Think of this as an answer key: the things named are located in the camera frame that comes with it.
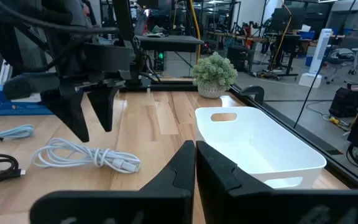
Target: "white cable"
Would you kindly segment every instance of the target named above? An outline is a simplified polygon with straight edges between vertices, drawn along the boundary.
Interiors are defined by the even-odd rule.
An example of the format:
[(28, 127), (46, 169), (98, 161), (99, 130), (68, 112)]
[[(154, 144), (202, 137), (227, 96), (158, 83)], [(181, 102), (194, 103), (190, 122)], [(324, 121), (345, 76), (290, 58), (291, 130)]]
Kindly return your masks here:
[[(71, 151), (71, 153), (66, 157), (61, 157), (55, 153), (57, 149)], [(70, 159), (70, 157), (76, 152), (83, 154), (83, 157), (79, 159)], [(43, 158), (43, 155), (46, 155), (48, 161)], [(36, 158), (38, 158), (42, 163), (36, 163)], [(76, 167), (93, 163), (96, 167), (107, 165), (116, 171), (125, 174), (138, 172), (141, 165), (139, 158), (132, 154), (117, 152), (111, 149), (90, 149), (84, 145), (75, 144), (60, 138), (53, 138), (49, 140), (48, 145), (35, 152), (32, 156), (32, 163), (38, 167), (44, 168)]]
[(34, 133), (34, 127), (30, 124), (22, 125), (7, 131), (0, 131), (0, 138), (26, 138)]

